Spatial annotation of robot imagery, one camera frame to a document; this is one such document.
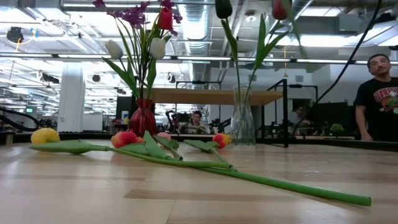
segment table surface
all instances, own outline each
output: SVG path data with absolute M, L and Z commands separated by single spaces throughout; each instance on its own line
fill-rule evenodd
M 109 144 L 109 141 L 89 141 Z M 186 161 L 217 161 L 183 145 Z M 372 207 L 298 194 L 113 152 L 0 147 L 0 223 L 398 223 L 398 154 L 332 146 L 224 150 L 242 172 L 351 194 Z

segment glass vase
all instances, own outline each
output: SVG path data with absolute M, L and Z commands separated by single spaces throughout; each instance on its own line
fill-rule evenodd
M 138 137 L 144 137 L 145 131 L 151 135 L 156 134 L 155 115 L 150 110 L 152 100 L 138 99 L 136 101 L 138 109 L 131 117 L 130 131 Z
M 233 91 L 234 113 L 231 119 L 231 147 L 235 149 L 253 148 L 256 146 L 256 137 L 250 109 L 251 89 L 248 85 L 240 85 L 234 86 Z

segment white tulip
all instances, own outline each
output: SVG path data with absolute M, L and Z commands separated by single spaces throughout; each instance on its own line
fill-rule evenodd
M 123 56 L 122 48 L 115 41 L 108 40 L 107 43 L 105 44 L 105 47 L 106 50 L 108 50 L 109 54 L 111 55 L 112 59 L 120 59 Z
M 150 43 L 149 53 L 156 60 L 160 60 L 166 54 L 166 41 L 160 38 L 153 38 Z

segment black t-shirt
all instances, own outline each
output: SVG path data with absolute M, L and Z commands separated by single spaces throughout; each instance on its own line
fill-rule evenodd
M 398 139 L 398 78 L 389 82 L 376 79 L 358 88 L 355 105 L 365 106 L 369 134 L 376 141 Z

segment man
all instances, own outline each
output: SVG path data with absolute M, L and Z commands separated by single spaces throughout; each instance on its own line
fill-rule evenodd
M 289 119 L 289 131 L 293 132 L 294 127 L 296 124 L 301 121 L 301 119 L 304 116 L 304 107 L 303 106 L 295 106 L 293 110 L 288 114 L 288 119 Z M 301 128 L 304 126 L 304 124 L 309 123 L 308 120 L 303 120 L 301 124 L 299 125 Z
M 368 60 L 374 78 L 359 86 L 355 99 L 356 122 L 363 141 L 398 140 L 398 78 L 390 76 L 390 68 L 384 54 Z
M 188 122 L 187 132 L 190 134 L 205 133 L 206 129 L 201 125 L 200 120 L 201 120 L 201 112 L 200 111 L 193 112 L 192 118 Z

